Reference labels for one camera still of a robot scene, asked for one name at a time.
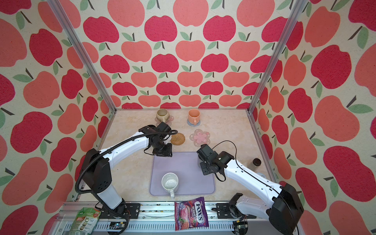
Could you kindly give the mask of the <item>left corner aluminium post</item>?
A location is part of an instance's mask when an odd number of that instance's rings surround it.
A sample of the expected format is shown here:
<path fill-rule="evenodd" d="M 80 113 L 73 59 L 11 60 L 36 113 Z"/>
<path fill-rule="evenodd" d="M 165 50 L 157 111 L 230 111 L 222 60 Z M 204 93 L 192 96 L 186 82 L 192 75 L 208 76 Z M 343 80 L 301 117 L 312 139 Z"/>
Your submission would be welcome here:
<path fill-rule="evenodd" d="M 75 51 L 77 52 L 77 55 L 79 56 L 81 62 L 83 63 L 86 71 L 91 76 L 94 84 L 96 85 L 97 89 L 99 90 L 99 93 L 101 94 L 103 100 L 105 101 L 106 105 L 108 106 L 110 112 L 112 114 L 115 114 L 117 111 L 117 108 L 115 107 L 115 104 L 113 100 L 111 99 L 109 93 L 106 90 L 106 87 L 99 76 L 95 66 L 92 63 L 92 60 L 90 59 L 90 56 L 88 55 L 85 47 L 83 46 L 82 42 L 80 41 L 79 37 L 77 36 L 75 29 L 73 25 L 71 24 L 69 17 L 64 11 L 64 8 L 60 1 L 52 0 L 47 1 L 50 8 L 52 9 L 54 15 L 56 16 L 57 20 L 59 21 L 60 25 L 64 29 L 68 39 L 72 43 Z"/>

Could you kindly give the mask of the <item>right corner aluminium post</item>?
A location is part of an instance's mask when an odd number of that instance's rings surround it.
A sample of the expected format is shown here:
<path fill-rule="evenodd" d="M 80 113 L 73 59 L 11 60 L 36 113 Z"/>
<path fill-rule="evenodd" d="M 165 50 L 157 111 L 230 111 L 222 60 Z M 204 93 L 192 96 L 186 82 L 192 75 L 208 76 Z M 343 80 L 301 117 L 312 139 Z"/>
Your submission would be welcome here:
<path fill-rule="evenodd" d="M 283 53 L 284 49 L 287 49 L 287 41 L 289 37 L 291 36 L 293 29 L 304 9 L 304 6 L 308 3 L 308 1 L 301 0 L 301 1 L 295 1 L 295 3 L 296 4 L 292 8 L 291 14 L 289 18 L 287 19 L 287 23 L 284 27 L 284 30 L 282 31 L 281 37 L 276 45 L 276 48 L 273 50 L 273 54 L 271 56 L 271 59 L 269 60 L 266 70 L 261 76 L 261 80 L 256 90 L 256 93 L 253 96 L 250 107 L 247 110 L 248 116 L 252 114 L 254 108 L 256 107 L 256 104 L 259 101 L 259 98 L 263 92 L 263 89 L 266 86 L 268 79 L 271 77 L 271 73 L 273 72 L 277 64 L 280 55 Z"/>

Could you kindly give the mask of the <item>corner aluminium post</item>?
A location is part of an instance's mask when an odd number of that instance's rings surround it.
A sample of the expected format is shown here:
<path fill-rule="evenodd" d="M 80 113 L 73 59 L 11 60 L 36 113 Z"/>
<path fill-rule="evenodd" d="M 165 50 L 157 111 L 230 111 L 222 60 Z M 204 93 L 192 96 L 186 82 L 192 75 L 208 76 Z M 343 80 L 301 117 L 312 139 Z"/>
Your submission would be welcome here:
<path fill-rule="evenodd" d="M 304 6 L 308 3 L 308 1 L 301 0 L 301 1 L 295 1 L 295 3 L 296 4 L 292 8 L 291 14 L 289 18 L 287 19 L 287 23 L 284 27 L 284 30 L 282 31 L 281 37 L 276 45 L 276 48 L 273 50 L 273 54 L 271 56 L 271 59 L 269 60 L 266 70 L 261 76 L 261 80 L 256 90 L 256 93 L 253 96 L 250 107 L 247 110 L 248 116 L 252 114 L 254 108 L 256 107 L 256 104 L 259 101 L 259 98 L 263 92 L 263 89 L 266 86 L 268 79 L 271 77 L 271 73 L 273 72 L 277 64 L 280 55 L 283 53 L 284 49 L 287 49 L 287 41 L 289 37 L 291 36 L 293 29 L 304 9 Z"/>
<path fill-rule="evenodd" d="M 71 24 L 69 17 L 64 11 L 64 8 L 60 1 L 52 0 L 47 1 L 50 8 L 52 9 L 54 15 L 56 16 L 57 20 L 59 21 L 60 25 L 64 29 L 68 39 L 72 43 L 75 51 L 77 52 L 77 55 L 79 56 L 81 62 L 83 63 L 86 71 L 91 76 L 94 84 L 96 85 L 97 89 L 99 90 L 99 93 L 101 94 L 103 100 L 105 101 L 106 105 L 108 106 L 110 112 L 112 114 L 115 114 L 117 111 L 117 108 L 115 107 L 115 104 L 113 100 L 111 99 L 109 93 L 106 90 L 106 87 L 99 76 L 95 66 L 92 63 L 92 60 L 90 59 L 90 56 L 88 55 L 85 47 L 83 46 L 82 42 L 80 41 L 79 37 L 77 36 L 75 29 L 73 25 Z"/>

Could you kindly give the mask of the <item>woven rattan round coaster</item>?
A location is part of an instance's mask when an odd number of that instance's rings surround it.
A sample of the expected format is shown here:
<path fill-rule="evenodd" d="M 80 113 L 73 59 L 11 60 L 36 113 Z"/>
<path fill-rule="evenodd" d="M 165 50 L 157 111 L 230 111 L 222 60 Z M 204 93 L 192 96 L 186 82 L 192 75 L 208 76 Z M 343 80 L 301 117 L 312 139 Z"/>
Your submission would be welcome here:
<path fill-rule="evenodd" d="M 170 142 L 175 146 L 180 146 L 185 142 L 186 138 L 182 133 L 177 133 L 171 136 Z"/>

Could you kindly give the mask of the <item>pink flower coaster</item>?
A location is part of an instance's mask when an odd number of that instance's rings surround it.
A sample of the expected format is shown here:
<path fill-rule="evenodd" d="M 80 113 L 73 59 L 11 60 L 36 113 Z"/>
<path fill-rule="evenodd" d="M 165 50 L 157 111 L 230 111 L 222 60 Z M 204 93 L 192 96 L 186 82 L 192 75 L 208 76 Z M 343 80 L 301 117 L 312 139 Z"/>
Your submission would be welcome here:
<path fill-rule="evenodd" d="M 193 141 L 195 147 L 200 148 L 201 145 L 211 143 L 210 133 L 208 131 L 202 131 L 201 129 L 196 129 L 193 134 L 190 135 L 190 140 Z"/>
<path fill-rule="evenodd" d="M 158 126 L 161 122 L 155 118 L 156 126 Z M 166 124 L 169 126 L 172 126 L 172 122 L 174 121 L 174 116 L 169 116 L 169 119 L 167 120 Z"/>

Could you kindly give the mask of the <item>cream beige mug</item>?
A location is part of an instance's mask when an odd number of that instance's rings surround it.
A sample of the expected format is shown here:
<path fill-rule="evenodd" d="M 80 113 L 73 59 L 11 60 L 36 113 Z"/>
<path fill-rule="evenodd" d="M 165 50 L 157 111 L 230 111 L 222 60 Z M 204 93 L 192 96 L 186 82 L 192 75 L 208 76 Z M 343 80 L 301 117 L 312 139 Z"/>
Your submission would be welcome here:
<path fill-rule="evenodd" d="M 167 109 L 159 109 L 156 113 L 156 119 L 160 122 L 167 123 L 169 118 L 170 118 L 170 114 Z"/>

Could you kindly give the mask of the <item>green snack packet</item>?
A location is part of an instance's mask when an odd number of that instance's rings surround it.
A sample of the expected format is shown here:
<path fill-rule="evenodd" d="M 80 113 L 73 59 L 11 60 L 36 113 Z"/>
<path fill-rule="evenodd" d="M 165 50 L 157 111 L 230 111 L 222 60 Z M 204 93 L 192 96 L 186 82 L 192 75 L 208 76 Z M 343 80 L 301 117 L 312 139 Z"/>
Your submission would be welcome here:
<path fill-rule="evenodd" d="M 94 208 L 82 208 L 70 228 L 69 235 L 90 235 L 96 226 L 101 211 Z"/>

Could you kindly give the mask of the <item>purple Fox's candy bag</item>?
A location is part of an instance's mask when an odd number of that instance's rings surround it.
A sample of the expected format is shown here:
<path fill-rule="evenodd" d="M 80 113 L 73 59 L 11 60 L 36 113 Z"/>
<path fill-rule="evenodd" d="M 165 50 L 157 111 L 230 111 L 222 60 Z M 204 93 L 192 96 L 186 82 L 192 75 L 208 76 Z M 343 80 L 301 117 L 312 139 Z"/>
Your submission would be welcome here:
<path fill-rule="evenodd" d="M 175 231 L 209 227 L 204 197 L 174 203 Z"/>

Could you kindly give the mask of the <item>grey woven round coaster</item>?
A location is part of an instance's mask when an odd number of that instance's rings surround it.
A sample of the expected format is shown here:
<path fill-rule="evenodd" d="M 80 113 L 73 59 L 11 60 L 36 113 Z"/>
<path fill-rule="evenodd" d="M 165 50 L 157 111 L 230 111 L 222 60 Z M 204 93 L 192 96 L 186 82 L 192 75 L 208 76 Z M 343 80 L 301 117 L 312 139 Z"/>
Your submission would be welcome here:
<path fill-rule="evenodd" d="M 188 124 L 189 126 L 191 126 L 191 127 L 197 127 L 197 126 L 199 126 L 199 125 L 201 124 L 201 121 L 199 121 L 199 122 L 197 122 L 196 124 L 194 124 L 194 123 L 191 123 L 189 120 L 187 120 L 187 124 Z"/>

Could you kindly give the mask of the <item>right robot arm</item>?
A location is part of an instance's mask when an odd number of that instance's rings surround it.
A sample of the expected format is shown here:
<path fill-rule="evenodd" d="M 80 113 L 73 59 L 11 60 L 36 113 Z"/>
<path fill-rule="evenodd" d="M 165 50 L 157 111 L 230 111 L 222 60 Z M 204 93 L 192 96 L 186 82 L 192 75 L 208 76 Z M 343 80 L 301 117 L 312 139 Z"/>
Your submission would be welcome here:
<path fill-rule="evenodd" d="M 205 175 L 220 173 L 233 179 L 259 197 L 262 203 L 253 203 L 244 195 L 235 196 L 234 216 L 253 215 L 267 219 L 283 235 L 292 235 L 303 215 L 303 205 L 296 189 L 286 184 L 269 181 L 244 165 L 238 163 L 235 156 L 222 151 L 217 154 L 208 145 L 197 151 L 200 166 Z"/>

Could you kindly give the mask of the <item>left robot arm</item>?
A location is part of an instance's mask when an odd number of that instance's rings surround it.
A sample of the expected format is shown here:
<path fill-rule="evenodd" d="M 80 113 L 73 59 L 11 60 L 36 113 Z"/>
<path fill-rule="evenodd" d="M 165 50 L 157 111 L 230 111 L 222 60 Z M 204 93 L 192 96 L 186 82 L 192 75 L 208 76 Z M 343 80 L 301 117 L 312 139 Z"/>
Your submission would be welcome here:
<path fill-rule="evenodd" d="M 124 199 L 112 184 L 111 170 L 122 160 L 140 150 L 153 148 L 152 156 L 172 157 L 172 144 L 167 140 L 178 134 L 162 122 L 158 126 L 147 125 L 120 143 L 102 150 L 90 149 L 84 159 L 80 174 L 75 183 L 78 194 L 92 194 L 115 218 L 128 219 Z"/>

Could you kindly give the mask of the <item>peach orange mug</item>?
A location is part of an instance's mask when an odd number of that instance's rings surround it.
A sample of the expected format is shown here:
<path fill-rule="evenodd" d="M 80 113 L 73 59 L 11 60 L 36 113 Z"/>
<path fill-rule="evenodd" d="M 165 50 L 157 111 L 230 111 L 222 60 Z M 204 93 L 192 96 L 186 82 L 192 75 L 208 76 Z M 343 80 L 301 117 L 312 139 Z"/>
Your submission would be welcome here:
<path fill-rule="evenodd" d="M 189 110 L 188 120 L 191 123 L 194 123 L 194 124 L 196 124 L 197 122 L 199 122 L 200 121 L 200 111 L 197 110 L 197 109 L 191 109 L 191 110 Z"/>

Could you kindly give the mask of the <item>lavender tray mat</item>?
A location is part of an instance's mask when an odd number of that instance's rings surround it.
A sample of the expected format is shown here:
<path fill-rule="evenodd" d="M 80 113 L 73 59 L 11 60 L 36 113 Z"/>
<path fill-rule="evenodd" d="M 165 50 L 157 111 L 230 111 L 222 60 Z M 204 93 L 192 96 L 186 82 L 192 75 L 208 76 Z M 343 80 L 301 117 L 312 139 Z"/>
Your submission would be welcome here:
<path fill-rule="evenodd" d="M 203 175 L 196 152 L 174 152 L 172 157 L 154 157 L 149 192 L 152 196 L 169 193 L 162 186 L 162 177 L 174 173 L 179 179 L 177 195 L 206 195 L 215 192 L 214 176 Z"/>

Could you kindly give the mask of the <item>white mug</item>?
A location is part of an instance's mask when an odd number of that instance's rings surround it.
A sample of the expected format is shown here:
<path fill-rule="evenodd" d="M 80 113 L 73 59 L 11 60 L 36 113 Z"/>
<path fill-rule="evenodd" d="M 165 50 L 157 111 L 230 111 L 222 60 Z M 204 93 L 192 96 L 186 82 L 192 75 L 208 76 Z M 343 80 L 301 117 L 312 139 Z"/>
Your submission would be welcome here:
<path fill-rule="evenodd" d="M 175 173 L 166 173 L 161 180 L 162 187 L 170 194 L 172 199 L 175 198 L 175 193 L 179 189 L 179 178 Z"/>

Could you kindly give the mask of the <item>grey jar dark lid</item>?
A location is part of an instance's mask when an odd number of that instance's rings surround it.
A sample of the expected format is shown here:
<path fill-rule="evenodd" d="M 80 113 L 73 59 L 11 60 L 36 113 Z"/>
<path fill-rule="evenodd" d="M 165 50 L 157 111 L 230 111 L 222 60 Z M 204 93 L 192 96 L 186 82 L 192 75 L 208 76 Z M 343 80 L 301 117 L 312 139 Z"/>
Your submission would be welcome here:
<path fill-rule="evenodd" d="M 262 161 L 259 158 L 254 158 L 253 161 L 252 161 L 252 164 L 255 167 L 259 167 L 262 164 Z"/>

